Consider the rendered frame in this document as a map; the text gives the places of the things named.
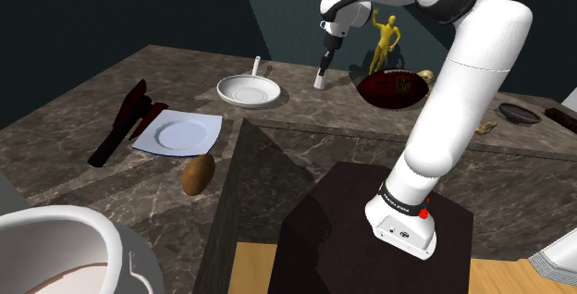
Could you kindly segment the yellow human figure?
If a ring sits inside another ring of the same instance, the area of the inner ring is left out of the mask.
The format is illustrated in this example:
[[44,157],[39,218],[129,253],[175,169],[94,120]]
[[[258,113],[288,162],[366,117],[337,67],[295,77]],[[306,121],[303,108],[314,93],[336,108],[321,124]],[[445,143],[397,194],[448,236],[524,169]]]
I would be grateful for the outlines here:
[[379,41],[374,50],[374,57],[369,67],[369,75],[375,73],[384,64],[388,53],[394,50],[401,38],[400,30],[395,25],[397,17],[391,15],[386,24],[378,23],[376,20],[378,12],[379,9],[375,8],[372,15],[373,26],[379,29]]

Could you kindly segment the dark red football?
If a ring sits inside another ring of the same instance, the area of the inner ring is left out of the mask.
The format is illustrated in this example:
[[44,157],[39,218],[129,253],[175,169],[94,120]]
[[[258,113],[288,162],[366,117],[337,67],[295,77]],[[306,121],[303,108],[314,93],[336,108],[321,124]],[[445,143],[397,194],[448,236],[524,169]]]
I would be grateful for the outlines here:
[[416,73],[387,68],[365,77],[356,87],[365,102],[378,108],[404,109],[420,102],[429,87]]

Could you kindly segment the white frying pan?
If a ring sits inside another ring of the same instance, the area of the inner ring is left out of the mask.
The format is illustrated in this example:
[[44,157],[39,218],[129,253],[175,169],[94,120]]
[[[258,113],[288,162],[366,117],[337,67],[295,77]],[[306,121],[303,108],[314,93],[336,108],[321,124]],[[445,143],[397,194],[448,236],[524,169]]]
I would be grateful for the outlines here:
[[280,87],[272,80],[257,75],[261,57],[256,56],[251,74],[226,77],[217,83],[216,90],[221,99],[229,104],[244,108],[257,108],[271,104],[281,94]]

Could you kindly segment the beige lumpy figure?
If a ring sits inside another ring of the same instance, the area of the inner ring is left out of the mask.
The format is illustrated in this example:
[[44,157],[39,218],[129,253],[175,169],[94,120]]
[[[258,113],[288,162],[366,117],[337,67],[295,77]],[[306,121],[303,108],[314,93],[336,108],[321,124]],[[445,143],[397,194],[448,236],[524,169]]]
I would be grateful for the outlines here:
[[435,74],[431,70],[422,70],[418,72],[418,75],[426,82],[428,87],[432,89],[436,82]]

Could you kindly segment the white square plate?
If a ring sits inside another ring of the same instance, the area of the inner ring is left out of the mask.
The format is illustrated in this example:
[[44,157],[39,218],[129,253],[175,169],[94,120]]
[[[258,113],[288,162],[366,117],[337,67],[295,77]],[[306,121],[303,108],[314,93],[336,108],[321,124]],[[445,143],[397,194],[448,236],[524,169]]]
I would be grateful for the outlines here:
[[134,141],[132,148],[176,157],[206,154],[215,145],[222,122],[221,116],[166,109]]

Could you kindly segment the brown potato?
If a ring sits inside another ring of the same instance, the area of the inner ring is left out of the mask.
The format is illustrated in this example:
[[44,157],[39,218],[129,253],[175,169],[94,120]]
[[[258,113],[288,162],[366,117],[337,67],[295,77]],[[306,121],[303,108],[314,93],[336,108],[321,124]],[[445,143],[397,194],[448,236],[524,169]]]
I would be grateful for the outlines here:
[[189,196],[200,194],[211,182],[215,174],[215,159],[210,154],[193,158],[183,169],[181,186]]

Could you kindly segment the dark grey bowl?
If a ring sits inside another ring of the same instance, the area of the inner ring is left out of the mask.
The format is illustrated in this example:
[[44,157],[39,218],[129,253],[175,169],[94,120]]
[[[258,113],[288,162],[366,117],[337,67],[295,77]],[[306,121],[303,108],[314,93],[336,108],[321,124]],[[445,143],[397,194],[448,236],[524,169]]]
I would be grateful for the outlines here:
[[499,112],[511,123],[514,124],[537,124],[542,118],[531,110],[511,103],[501,103],[498,106]]

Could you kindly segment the dark robot stand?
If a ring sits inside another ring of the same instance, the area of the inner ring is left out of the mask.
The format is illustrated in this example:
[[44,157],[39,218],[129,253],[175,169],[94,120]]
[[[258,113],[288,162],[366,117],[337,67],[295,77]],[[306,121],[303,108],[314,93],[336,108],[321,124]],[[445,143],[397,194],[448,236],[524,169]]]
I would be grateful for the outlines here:
[[473,213],[433,192],[422,261],[374,236],[364,213],[389,168],[338,162],[284,219],[268,294],[468,294]]

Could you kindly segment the dark red black tool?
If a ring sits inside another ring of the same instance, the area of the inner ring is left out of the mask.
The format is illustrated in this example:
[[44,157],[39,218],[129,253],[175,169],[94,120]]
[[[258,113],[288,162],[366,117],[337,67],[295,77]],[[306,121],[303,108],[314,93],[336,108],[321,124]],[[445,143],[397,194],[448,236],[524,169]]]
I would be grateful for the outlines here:
[[141,122],[130,135],[130,140],[140,136],[167,108],[167,104],[152,103],[152,99],[146,95],[146,81],[140,80],[125,96],[113,123],[113,129],[88,159],[88,164],[93,167],[103,167],[139,120]]

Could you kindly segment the dark brown log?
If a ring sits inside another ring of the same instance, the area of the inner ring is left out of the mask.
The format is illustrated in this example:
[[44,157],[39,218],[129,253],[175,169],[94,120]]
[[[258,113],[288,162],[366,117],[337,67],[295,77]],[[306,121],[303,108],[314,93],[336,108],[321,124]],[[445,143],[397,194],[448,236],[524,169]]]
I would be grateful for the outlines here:
[[557,122],[565,129],[577,134],[577,118],[567,115],[566,113],[551,107],[544,111],[544,115]]

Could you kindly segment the white object with grey edge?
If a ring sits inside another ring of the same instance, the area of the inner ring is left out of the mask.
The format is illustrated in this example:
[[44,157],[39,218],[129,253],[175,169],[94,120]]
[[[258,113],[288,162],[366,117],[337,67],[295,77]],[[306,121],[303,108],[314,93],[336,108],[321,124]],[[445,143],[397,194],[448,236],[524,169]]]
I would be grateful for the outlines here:
[[577,287],[577,227],[528,261],[540,276]]

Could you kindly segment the large white grey pot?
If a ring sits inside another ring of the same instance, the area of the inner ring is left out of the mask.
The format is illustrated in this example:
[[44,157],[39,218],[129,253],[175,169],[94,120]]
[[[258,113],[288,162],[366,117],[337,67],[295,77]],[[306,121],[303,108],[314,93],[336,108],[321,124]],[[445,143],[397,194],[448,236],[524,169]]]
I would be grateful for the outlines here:
[[130,227],[74,205],[0,216],[0,294],[165,294],[149,246]]

